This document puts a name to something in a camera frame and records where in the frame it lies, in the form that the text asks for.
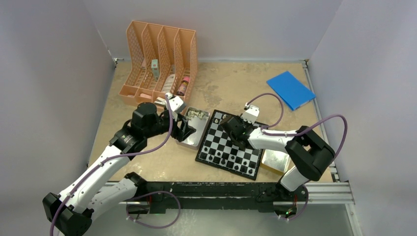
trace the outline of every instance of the open box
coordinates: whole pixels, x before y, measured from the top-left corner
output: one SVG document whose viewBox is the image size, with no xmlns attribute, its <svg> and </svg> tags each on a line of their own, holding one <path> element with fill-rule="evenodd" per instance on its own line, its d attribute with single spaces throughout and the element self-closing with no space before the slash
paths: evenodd
<svg viewBox="0 0 417 236">
<path fill-rule="evenodd" d="M 154 102 L 171 92 L 176 94 L 184 77 L 190 82 L 181 99 L 190 98 L 197 76 L 196 32 L 139 21 L 132 21 L 126 31 L 132 60 L 132 70 L 120 90 L 125 104 L 137 106 L 142 102 Z M 158 59 L 159 77 L 151 71 L 151 61 Z M 169 75 L 175 74 L 170 87 L 164 86 Z"/>
</svg>

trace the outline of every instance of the wooden tabletop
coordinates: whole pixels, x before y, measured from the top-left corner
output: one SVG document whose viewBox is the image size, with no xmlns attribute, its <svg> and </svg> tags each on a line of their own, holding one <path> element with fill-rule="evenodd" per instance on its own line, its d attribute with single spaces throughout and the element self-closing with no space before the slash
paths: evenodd
<svg viewBox="0 0 417 236">
<path fill-rule="evenodd" d="M 100 156 L 115 132 L 132 117 L 132 112 L 135 110 L 135 107 L 125 105 L 118 95 L 130 70 L 131 63 L 128 61 L 117 65 L 89 160 L 90 164 Z M 290 71 L 308 87 L 307 78 L 300 63 L 200 63 L 188 104 L 211 114 L 214 109 L 240 114 L 245 103 L 253 97 L 264 92 L 273 92 L 266 81 L 285 71 Z M 272 124 L 279 118 L 281 107 L 274 97 L 264 96 L 253 104 L 260 108 L 257 121 Z M 284 117 L 273 129 L 294 130 L 302 125 L 310 126 L 316 122 L 317 116 L 312 102 L 294 112 L 284 105 Z M 321 135 L 318 127 L 314 130 Z M 165 135 L 148 139 L 148 146 L 145 150 L 159 145 L 164 139 Z M 225 170 L 196 162 L 196 155 L 196 150 L 179 146 L 174 139 L 169 139 L 159 150 L 135 157 L 110 180 L 119 181 L 126 173 L 136 172 L 148 181 L 252 182 Z M 259 168 L 256 182 L 276 182 L 279 178 L 279 175 Z M 329 169 L 323 174 L 320 182 L 332 182 Z"/>
</svg>

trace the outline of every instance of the chessboard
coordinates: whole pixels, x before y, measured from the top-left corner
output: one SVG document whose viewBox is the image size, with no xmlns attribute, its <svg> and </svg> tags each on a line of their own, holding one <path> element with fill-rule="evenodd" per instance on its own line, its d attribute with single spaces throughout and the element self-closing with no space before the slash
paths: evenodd
<svg viewBox="0 0 417 236">
<path fill-rule="evenodd" d="M 195 160 L 256 180 L 263 150 L 246 148 L 242 151 L 233 145 L 232 140 L 219 124 L 226 116 L 233 115 L 214 110 Z M 265 124 L 259 122 L 254 124 L 256 127 L 262 125 Z"/>
</svg>

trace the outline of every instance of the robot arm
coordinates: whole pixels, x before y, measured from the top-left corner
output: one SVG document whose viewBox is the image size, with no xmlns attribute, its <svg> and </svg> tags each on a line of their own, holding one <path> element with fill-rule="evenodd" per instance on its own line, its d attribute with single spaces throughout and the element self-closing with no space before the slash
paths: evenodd
<svg viewBox="0 0 417 236">
<path fill-rule="evenodd" d="M 320 179 L 334 159 L 334 150 L 320 136 L 313 130 L 294 136 L 308 128 L 307 126 L 291 131 L 268 130 L 269 135 L 266 135 L 261 128 L 253 126 L 259 108 L 246 105 L 245 109 L 240 117 L 228 116 L 220 125 L 240 149 L 270 149 L 289 154 L 295 166 L 281 177 L 277 189 L 284 187 L 293 192 L 310 180 Z"/>
<path fill-rule="evenodd" d="M 169 131 L 170 120 L 173 123 L 171 136 L 180 142 L 195 132 L 194 128 L 188 126 L 185 117 L 180 114 L 185 108 L 185 103 L 170 93 L 167 96 L 172 117 L 169 116 L 168 110 L 164 110 L 158 116 L 156 106 L 152 103 L 139 104 L 133 112 L 132 119 L 125 122 L 122 129 L 115 133 L 100 157 L 74 183 L 59 194 L 49 193 L 43 199 L 49 221 L 52 221 L 55 214 L 59 214 L 55 226 L 64 235 L 84 234 L 93 220 L 119 202 L 134 197 L 143 185 L 142 178 L 135 173 L 130 173 L 113 187 L 99 192 L 111 176 L 135 157 L 114 156 L 142 151 L 147 146 L 148 138 Z M 79 183 L 81 185 L 74 191 L 74 187 Z M 58 207 L 67 197 L 69 200 L 62 211 L 57 212 Z"/>
</svg>

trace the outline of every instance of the blue folder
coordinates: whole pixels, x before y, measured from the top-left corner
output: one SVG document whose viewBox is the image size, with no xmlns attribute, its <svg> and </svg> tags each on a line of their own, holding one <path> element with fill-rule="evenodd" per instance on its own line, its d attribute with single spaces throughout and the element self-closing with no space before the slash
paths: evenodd
<svg viewBox="0 0 417 236">
<path fill-rule="evenodd" d="M 267 84 L 293 111 L 316 97 L 288 71 L 268 80 Z"/>
</svg>

